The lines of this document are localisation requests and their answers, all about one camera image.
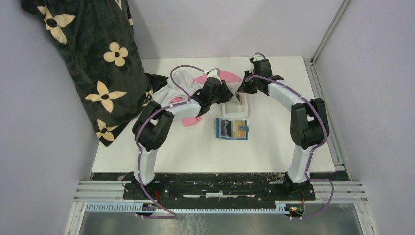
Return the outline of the single dark credit card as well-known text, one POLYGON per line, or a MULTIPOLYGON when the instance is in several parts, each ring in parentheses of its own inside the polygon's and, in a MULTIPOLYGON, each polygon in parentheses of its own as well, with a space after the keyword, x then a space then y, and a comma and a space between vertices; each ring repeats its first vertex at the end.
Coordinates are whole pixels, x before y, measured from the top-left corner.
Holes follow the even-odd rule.
POLYGON ((232 122, 228 120, 221 121, 221 135, 227 138, 232 137, 232 122))

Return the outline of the blue leather card holder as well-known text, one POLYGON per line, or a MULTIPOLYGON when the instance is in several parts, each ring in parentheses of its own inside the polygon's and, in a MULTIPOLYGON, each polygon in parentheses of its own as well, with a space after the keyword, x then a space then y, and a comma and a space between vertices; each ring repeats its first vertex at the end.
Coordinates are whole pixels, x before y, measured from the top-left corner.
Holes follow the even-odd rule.
POLYGON ((249 127, 246 120, 215 120, 215 136, 225 140, 247 140, 249 127))

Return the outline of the gold credit card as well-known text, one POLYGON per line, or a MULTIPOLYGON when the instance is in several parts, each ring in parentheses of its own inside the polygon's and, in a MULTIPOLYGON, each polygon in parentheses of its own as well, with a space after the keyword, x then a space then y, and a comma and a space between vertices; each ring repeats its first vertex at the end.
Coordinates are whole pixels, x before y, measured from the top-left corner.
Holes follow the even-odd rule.
POLYGON ((247 137, 246 123, 245 121, 236 121, 233 124, 234 137, 237 139, 243 139, 247 137))

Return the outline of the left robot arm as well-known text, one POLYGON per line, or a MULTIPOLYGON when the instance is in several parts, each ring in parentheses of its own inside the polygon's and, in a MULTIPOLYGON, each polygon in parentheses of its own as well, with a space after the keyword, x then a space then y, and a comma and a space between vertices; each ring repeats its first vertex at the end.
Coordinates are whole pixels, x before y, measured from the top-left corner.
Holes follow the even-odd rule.
POLYGON ((226 103, 232 97, 233 93, 224 80, 209 77, 188 100, 166 106, 150 101, 146 105, 132 129, 139 147, 138 169, 134 177, 139 181, 135 192, 140 198, 148 199, 154 193, 151 182, 155 178, 157 151, 166 141, 172 123, 202 116, 213 104, 226 103))

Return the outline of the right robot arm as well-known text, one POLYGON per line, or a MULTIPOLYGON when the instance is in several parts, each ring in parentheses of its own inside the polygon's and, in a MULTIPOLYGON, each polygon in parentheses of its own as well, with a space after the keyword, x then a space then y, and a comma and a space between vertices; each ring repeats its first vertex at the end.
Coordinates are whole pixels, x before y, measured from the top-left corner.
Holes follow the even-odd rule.
POLYGON ((251 69, 245 71, 238 91, 254 94, 262 92, 279 101, 291 113, 290 135, 295 144, 291 165, 285 173, 283 195, 297 199, 310 184, 309 168, 315 151, 329 136, 325 102, 321 98, 308 99, 287 84, 280 75, 273 75, 268 59, 254 55, 251 69))

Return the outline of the pink cloth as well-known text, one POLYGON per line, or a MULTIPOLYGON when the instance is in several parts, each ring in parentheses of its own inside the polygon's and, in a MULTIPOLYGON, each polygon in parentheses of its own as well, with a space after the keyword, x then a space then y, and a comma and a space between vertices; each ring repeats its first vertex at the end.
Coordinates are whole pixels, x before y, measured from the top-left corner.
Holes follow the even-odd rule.
MULTIPOLYGON (((226 83, 237 83, 240 82, 242 79, 237 75, 227 72, 227 71, 220 71, 219 77, 221 80, 225 81, 226 83)), ((207 81, 208 77, 206 75, 199 76, 197 78, 193 78, 193 76, 187 72, 186 70, 180 70, 175 72, 173 78, 179 79, 179 84, 184 85, 184 88, 188 92, 195 92, 197 89, 202 88, 202 85, 207 81)), ((172 97, 168 98, 170 103, 176 103, 183 101, 185 99, 184 92, 179 91, 179 89, 175 89, 175 94, 172 97)), ((183 126, 188 127, 191 125, 195 125, 200 122, 203 117, 188 117, 183 120, 183 126)))

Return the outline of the clear plastic tray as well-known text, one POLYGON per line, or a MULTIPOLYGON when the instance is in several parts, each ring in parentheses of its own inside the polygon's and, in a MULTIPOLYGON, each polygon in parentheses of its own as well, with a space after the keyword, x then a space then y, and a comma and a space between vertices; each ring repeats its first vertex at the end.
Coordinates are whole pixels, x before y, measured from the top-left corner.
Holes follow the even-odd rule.
POLYGON ((222 104, 224 119, 238 119, 248 117, 248 101, 245 94, 234 96, 231 101, 222 104))

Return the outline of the white cloth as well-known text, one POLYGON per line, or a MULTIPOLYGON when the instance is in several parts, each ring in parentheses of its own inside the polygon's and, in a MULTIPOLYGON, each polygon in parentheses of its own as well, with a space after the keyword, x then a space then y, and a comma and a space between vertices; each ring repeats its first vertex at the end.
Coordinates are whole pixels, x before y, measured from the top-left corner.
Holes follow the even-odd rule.
POLYGON ((185 118, 199 117, 200 105, 194 100, 194 93, 188 92, 184 85, 179 84, 179 79, 173 78, 174 73, 167 80, 167 85, 152 95, 152 100, 147 104, 151 113, 155 113, 153 119, 160 119, 162 115, 173 117, 174 121, 185 118), (168 98, 175 94, 175 89, 184 92, 185 99, 180 102, 170 103, 168 98))

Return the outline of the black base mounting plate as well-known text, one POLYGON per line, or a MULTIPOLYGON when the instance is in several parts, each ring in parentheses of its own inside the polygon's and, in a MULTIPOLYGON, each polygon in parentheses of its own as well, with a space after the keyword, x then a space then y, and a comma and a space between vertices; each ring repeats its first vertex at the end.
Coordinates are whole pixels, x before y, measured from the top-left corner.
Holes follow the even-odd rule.
POLYGON ((316 199, 313 186, 286 192, 284 173, 157 173, 143 188, 128 173, 120 177, 125 200, 155 200, 174 209, 270 209, 276 201, 316 199))

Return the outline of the black floral blanket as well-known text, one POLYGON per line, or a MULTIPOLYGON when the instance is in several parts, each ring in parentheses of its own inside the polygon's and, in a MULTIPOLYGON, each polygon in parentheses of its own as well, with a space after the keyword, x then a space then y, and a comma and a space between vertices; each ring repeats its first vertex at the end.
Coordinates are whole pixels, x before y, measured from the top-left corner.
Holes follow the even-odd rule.
POLYGON ((21 8, 45 25, 104 146, 167 84, 146 73, 126 0, 23 0, 21 8))

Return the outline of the aluminium frame rail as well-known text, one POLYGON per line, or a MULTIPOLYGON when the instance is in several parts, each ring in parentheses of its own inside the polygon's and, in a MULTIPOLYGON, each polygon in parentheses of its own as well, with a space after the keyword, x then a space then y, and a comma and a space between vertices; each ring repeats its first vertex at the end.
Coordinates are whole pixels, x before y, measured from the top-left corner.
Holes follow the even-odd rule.
POLYGON ((206 192, 194 194, 174 193, 171 186, 161 189, 161 199, 148 199, 130 183, 121 181, 80 181, 70 216, 65 228, 66 235, 80 233, 83 216, 87 210, 94 212, 124 213, 184 213, 213 214, 288 214, 288 206, 316 204, 353 204, 357 210, 359 226, 365 235, 376 234, 369 213, 368 200, 360 182, 335 181, 313 183, 309 191, 294 197, 277 195, 280 184, 272 183, 270 188, 253 192, 206 192))

